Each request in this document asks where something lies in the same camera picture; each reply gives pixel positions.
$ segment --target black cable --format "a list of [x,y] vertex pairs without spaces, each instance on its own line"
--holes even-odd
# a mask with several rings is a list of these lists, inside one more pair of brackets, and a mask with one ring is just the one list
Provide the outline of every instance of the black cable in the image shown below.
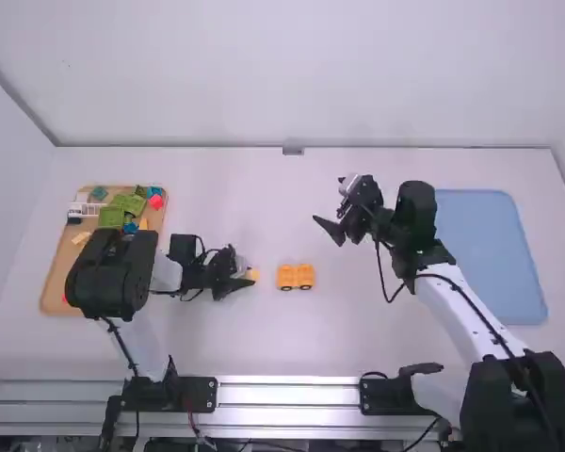
[[382,372],[379,372],[377,370],[371,370],[369,372],[365,372],[362,374],[362,376],[360,377],[360,379],[363,379],[364,377],[381,377],[382,379],[389,379],[389,377],[387,377],[387,375],[383,374]]
[[303,449],[290,447],[288,445],[271,443],[269,441],[253,440],[251,438],[249,438],[247,441],[236,441],[236,440],[228,440],[228,439],[217,439],[216,441],[219,442],[219,443],[243,444],[243,446],[238,450],[238,452],[241,452],[249,444],[266,445],[268,447],[272,447],[272,448],[275,448],[275,449],[278,449],[278,450],[286,450],[287,452],[306,452]]
[[[118,327],[108,317],[99,317],[99,318],[101,320],[103,320],[108,325],[108,327],[109,327],[108,332],[112,332],[113,335],[115,336],[115,340],[117,341],[117,343],[120,346],[121,353],[123,353],[123,356],[125,357],[125,359],[128,362],[128,368],[132,369],[132,373],[134,374],[134,377],[138,378],[139,373],[138,373],[137,364],[134,363],[134,360],[132,359],[132,355],[130,354],[128,347],[125,346],[123,339],[121,339],[121,335],[120,335]],[[136,410],[136,435],[134,437],[134,444],[136,444],[136,441],[138,440],[139,434],[140,434],[140,413],[138,412],[138,410]]]
[[403,448],[400,452],[408,452],[409,450],[414,449],[421,441],[423,441],[425,439],[427,434],[431,431],[432,428],[435,427],[435,424],[437,424],[440,419],[441,419],[441,417],[436,417],[433,420],[433,422],[431,424],[429,424],[429,427],[425,428],[425,431],[423,431],[421,436],[419,436],[416,440],[414,440],[413,443],[410,443],[410,445]]
[[406,283],[403,282],[402,284],[400,284],[391,298],[387,297],[387,290],[385,289],[385,280],[383,279],[383,268],[381,267],[380,264],[380,246],[379,246],[379,241],[377,239],[375,239],[375,251],[377,252],[377,267],[379,268],[380,288],[383,290],[383,296],[385,297],[385,301],[387,301],[388,303],[393,303],[394,300],[399,295],[399,293],[402,291],[402,289],[406,287]]
[[186,302],[186,301],[192,301],[193,299],[195,299],[196,297],[198,297],[200,294],[202,294],[204,290],[205,290],[205,289],[199,289],[199,292],[197,292],[195,295],[193,295],[193,296],[192,296],[191,298],[189,298],[189,299],[183,299],[183,298],[182,298],[182,295],[181,295],[181,296],[180,296],[180,301],[184,301],[184,302]]
[[444,282],[446,282],[450,285],[450,288],[452,290],[458,292],[464,298],[464,300],[467,302],[467,304],[471,307],[471,309],[479,317],[481,322],[486,326],[488,331],[492,334],[494,340],[505,351],[505,353],[508,356],[509,361],[515,366],[517,371],[521,374],[521,376],[524,380],[525,386],[527,387],[527,389],[529,389],[529,393],[531,394],[531,398],[533,399],[533,402],[536,405],[538,412],[540,413],[542,422],[544,423],[544,426],[548,430],[548,434],[551,438],[551,443],[553,443],[553,448],[556,450],[556,452],[558,452],[560,450],[560,448],[558,446],[557,437],[555,436],[555,430],[554,430],[553,425],[550,421],[548,413],[546,412],[546,410],[544,409],[544,407],[541,403],[540,395],[538,394],[538,391],[536,390],[534,384],[531,382],[531,379],[529,378],[529,374],[525,372],[525,370],[523,369],[523,367],[519,363],[515,354],[512,352],[512,350],[509,348],[509,346],[507,346],[506,341],[502,337],[502,335],[496,330],[496,328],[493,327],[493,325],[490,323],[490,321],[481,312],[481,310],[479,310],[479,308],[477,308],[477,306],[473,303],[473,301],[469,298],[469,296],[462,290],[462,288],[458,284],[453,282],[450,278],[447,278],[444,275],[438,275],[437,273],[420,273],[420,274],[414,276],[414,278],[415,279],[418,279],[418,278],[435,278],[435,279],[444,281]]

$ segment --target metal rail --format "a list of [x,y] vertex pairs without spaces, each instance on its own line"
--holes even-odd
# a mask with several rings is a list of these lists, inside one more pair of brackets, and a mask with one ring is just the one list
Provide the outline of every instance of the metal rail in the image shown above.
[[[196,414],[203,433],[219,438],[414,440],[427,416],[365,417],[357,379],[218,377],[218,408]],[[0,380],[0,435],[98,435],[105,401],[121,382]],[[186,414],[141,413],[143,437],[192,437]],[[136,431],[123,413],[118,435]],[[435,433],[427,440],[436,440]]]

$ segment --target orange toy car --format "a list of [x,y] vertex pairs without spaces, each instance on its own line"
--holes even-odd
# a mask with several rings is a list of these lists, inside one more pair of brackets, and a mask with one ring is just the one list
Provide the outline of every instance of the orange toy car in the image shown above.
[[309,290],[315,284],[314,267],[309,264],[279,266],[276,284],[283,291],[294,288]]

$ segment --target light blue pad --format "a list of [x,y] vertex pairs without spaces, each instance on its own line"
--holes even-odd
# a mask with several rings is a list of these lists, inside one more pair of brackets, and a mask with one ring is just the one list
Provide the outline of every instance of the light blue pad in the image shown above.
[[436,190],[436,198],[438,237],[490,311],[508,325],[540,325],[548,311],[511,196]]

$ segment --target wooden tray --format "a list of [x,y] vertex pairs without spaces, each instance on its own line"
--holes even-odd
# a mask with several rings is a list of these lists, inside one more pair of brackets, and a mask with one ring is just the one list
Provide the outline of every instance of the wooden tray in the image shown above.
[[[107,197],[100,201],[109,203],[113,196],[118,193],[133,193],[136,186],[104,186],[109,192]],[[78,191],[90,192],[94,186],[83,186]],[[146,218],[149,222],[149,229],[161,233],[163,226],[163,219],[168,206],[168,194],[163,190],[164,205],[159,210],[154,210],[148,203],[142,212],[141,218]],[[66,221],[67,212],[63,212],[63,221]],[[84,245],[74,245],[72,238],[76,235],[89,232],[92,233],[98,225],[98,217],[83,218],[81,224],[66,224],[63,229],[63,234],[58,242],[53,263],[50,267],[50,272],[46,277],[44,283],[44,290],[40,298],[40,310],[47,315],[82,315],[82,312],[71,307],[64,300],[65,279],[71,269],[75,259],[84,248]]]

